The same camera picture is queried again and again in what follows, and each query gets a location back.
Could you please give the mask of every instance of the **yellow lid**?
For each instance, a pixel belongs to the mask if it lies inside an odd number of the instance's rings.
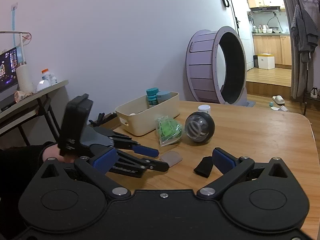
[[[258,53],[257,56],[258,57],[274,57],[275,54],[272,54],[272,53]]]

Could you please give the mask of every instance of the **kitchen backsplash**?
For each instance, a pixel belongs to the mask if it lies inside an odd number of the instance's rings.
[[[290,28],[288,25],[288,19],[287,14],[285,12],[277,12],[277,17],[279,19],[279,22],[281,24],[281,27],[284,32],[289,33]],[[259,13],[252,13],[252,18],[254,20],[254,25],[259,26],[260,24],[267,24],[267,22],[274,16],[273,12],[259,12]],[[281,31],[281,28],[279,26],[279,23],[277,21],[277,18],[273,18],[270,20],[269,27],[279,27],[279,30]]]

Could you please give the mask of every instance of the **gray curtain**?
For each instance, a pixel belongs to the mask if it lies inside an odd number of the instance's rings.
[[[297,5],[297,0],[284,0],[285,9],[288,17],[289,27],[293,19],[293,14],[295,7]],[[291,37],[291,54],[292,54],[292,74],[291,74],[291,96],[297,98],[303,95],[306,86],[306,64],[301,63],[298,50],[293,43]],[[313,64],[309,64],[309,77],[308,77],[308,90],[313,86]]]

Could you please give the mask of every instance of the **kitchen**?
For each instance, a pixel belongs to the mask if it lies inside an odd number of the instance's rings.
[[[247,0],[248,19],[252,28],[254,54],[274,54],[272,69],[254,68],[247,72],[247,90],[249,93],[261,94],[262,84],[269,84],[269,90],[285,88],[290,93],[291,87],[291,41],[290,24],[287,20],[283,0]]]

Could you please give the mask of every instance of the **white lid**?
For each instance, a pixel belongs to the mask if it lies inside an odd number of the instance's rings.
[[[198,106],[198,111],[199,112],[207,112],[208,110],[210,110],[210,106],[209,105],[200,105],[200,106]]]

